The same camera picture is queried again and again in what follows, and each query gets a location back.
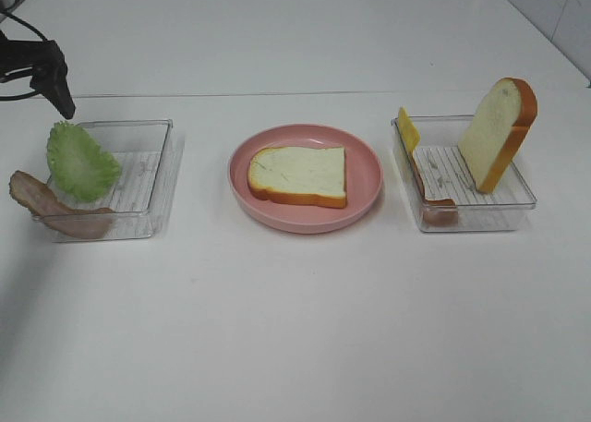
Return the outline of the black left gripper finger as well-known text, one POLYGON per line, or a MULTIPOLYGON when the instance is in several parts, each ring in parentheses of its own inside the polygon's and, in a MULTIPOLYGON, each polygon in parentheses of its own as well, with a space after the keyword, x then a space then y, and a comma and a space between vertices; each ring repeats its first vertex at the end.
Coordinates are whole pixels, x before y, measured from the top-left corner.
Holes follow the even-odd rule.
POLYGON ((40 93, 65 119, 74 117, 76 106, 67 85, 67 66, 35 66, 30 87, 40 93))

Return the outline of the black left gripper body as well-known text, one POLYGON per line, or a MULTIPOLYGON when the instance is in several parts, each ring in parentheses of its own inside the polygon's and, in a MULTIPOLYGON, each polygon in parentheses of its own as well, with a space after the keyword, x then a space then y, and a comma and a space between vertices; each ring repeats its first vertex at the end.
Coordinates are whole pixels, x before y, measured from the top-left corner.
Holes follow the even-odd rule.
POLYGON ((9 40, 1 33, 1 82, 30 77, 31 83, 66 80, 65 56, 56 41, 9 40))

